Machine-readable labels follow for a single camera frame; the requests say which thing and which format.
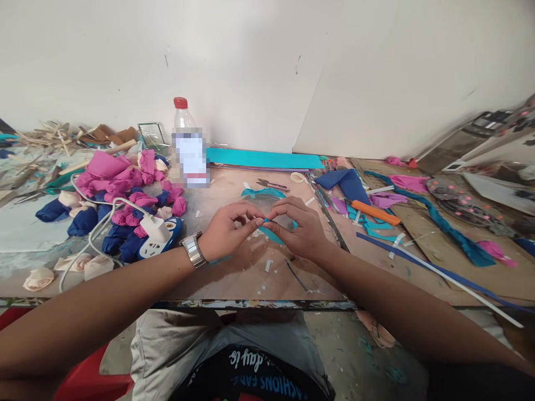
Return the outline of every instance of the silver watch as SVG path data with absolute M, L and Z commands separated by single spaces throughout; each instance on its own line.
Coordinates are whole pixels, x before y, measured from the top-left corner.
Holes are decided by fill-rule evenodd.
M 195 268 L 199 268 L 208 264 L 204 256 L 202 256 L 201 249 L 197 243 L 197 238 L 202 235 L 202 231 L 197 231 L 196 233 L 191 234 L 189 237 L 184 238 L 180 241 L 180 245 L 183 245 L 188 252 L 189 260 L 193 263 Z

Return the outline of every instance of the t-shirt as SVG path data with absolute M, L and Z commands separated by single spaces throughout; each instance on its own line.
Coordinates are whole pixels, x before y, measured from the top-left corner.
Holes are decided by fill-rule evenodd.
M 169 401 L 333 400 L 307 374 L 252 346 L 231 344 L 208 358 Z M 535 378 L 500 364 L 433 364 L 427 400 L 535 400 Z
M 301 370 L 252 346 L 231 344 L 197 366 L 169 401 L 186 399 L 327 401 L 329 398 Z

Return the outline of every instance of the left hand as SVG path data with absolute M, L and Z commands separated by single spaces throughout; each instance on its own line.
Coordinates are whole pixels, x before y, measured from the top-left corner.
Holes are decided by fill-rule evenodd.
M 203 256 L 211 262 L 230 255 L 262 225 L 264 218 L 261 211 L 245 200 L 223 206 L 213 215 L 208 228 L 198 240 Z M 242 227 L 234 225 L 237 221 Z

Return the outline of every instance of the person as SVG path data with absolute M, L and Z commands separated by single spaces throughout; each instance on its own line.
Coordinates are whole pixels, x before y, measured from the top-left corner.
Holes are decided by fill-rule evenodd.
M 298 227 L 264 222 L 282 215 Z M 207 261 L 226 257 L 260 225 L 325 269 L 427 364 L 428 399 L 535 399 L 529 362 L 445 302 L 329 242 L 317 212 L 299 198 L 276 202 L 267 216 L 245 201 L 224 206 L 198 246 Z M 35 308 L 0 332 L 0 399 L 51 399 L 73 366 L 136 319 L 134 400 L 334 399 L 302 313 L 284 320 L 248 311 L 222 326 L 210 310 L 148 310 L 193 271 L 177 247 Z

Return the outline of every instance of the floor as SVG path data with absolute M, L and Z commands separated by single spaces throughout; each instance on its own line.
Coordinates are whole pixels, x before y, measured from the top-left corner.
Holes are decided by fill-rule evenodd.
M 403 347 L 380 349 L 364 325 L 350 312 L 305 312 L 305 321 L 336 390 L 336 400 L 425 399 L 427 374 Z M 129 372 L 134 326 L 109 345 L 103 374 Z M 121 401 L 130 400 L 129 394 Z

